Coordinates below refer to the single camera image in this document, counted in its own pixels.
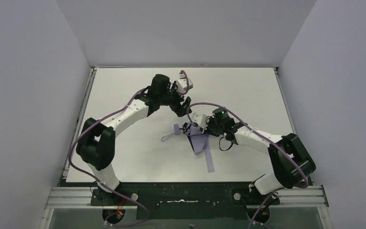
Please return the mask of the purple folding umbrella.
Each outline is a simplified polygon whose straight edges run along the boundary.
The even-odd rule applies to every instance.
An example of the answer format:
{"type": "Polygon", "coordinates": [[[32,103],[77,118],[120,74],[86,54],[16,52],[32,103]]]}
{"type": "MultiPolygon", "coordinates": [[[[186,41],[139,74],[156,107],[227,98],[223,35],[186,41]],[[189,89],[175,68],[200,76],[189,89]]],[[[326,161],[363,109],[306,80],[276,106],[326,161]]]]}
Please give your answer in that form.
{"type": "Polygon", "coordinates": [[[182,125],[174,124],[173,133],[163,136],[161,141],[164,142],[174,135],[187,136],[195,155],[204,152],[208,173],[215,172],[208,134],[200,130],[199,127],[194,126],[191,122],[187,122],[182,125]]]}

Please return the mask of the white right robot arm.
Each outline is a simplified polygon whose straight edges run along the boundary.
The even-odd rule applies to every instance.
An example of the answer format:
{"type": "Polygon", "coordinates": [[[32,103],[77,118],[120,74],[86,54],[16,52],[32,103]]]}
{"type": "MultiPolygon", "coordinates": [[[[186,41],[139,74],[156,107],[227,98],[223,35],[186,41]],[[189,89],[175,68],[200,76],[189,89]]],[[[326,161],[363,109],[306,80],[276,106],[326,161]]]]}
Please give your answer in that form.
{"type": "Polygon", "coordinates": [[[249,185],[252,194],[267,195],[283,188],[308,186],[307,177],[316,165],[298,135],[275,135],[236,122],[227,110],[217,108],[211,116],[194,115],[207,134],[222,137],[233,145],[248,146],[269,156],[273,171],[249,185]]]}

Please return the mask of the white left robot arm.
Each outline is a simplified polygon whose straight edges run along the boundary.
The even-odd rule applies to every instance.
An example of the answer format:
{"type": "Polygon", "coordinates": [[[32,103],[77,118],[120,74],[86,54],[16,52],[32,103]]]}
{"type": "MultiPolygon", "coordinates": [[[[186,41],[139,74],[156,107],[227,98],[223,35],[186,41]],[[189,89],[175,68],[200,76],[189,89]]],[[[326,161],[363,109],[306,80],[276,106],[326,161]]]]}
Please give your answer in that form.
{"type": "Polygon", "coordinates": [[[156,74],[151,84],[136,92],[123,108],[99,120],[89,118],[84,122],[75,151],[92,170],[92,177],[102,190],[111,193],[120,185],[112,167],[117,136],[162,106],[170,107],[178,117],[191,112],[191,98],[185,95],[192,88],[193,82],[185,71],[180,71],[180,78],[173,83],[168,76],[156,74]]]}

